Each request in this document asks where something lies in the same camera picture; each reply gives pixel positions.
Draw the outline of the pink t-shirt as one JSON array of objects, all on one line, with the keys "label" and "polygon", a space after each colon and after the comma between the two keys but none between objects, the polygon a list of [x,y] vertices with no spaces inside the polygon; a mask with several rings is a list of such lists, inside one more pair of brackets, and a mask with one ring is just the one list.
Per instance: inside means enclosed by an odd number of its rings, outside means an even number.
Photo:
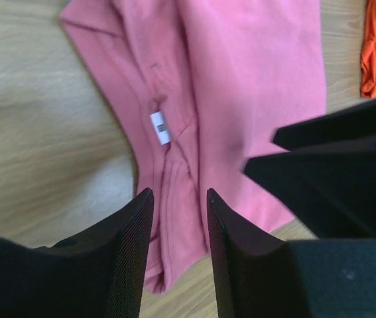
[{"label": "pink t-shirt", "polygon": [[209,189],[267,232],[292,220],[243,167],[325,111],[319,1],[71,1],[61,20],[154,193],[149,292],[208,252]]}]

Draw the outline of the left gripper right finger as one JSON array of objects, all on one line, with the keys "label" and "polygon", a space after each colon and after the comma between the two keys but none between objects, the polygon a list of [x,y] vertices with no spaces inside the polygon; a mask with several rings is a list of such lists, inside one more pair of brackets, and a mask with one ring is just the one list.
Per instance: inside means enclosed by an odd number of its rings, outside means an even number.
[{"label": "left gripper right finger", "polygon": [[207,193],[220,317],[376,317],[376,239],[283,241]]}]

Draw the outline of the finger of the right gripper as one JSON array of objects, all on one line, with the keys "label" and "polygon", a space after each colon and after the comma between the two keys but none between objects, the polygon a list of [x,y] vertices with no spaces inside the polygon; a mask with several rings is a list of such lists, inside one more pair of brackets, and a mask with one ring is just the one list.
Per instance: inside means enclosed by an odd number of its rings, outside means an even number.
[{"label": "finger of the right gripper", "polygon": [[321,117],[278,128],[273,144],[294,150],[376,134],[376,98]]},{"label": "finger of the right gripper", "polygon": [[319,238],[376,238],[376,136],[250,158],[244,173]]}]

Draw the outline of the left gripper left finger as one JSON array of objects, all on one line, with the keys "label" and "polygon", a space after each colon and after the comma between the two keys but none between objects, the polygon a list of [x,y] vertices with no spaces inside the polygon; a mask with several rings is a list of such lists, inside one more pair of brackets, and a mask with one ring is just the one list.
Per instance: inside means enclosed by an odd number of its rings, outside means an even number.
[{"label": "left gripper left finger", "polygon": [[0,238],[0,317],[138,317],[153,211],[144,189],[53,246]]}]

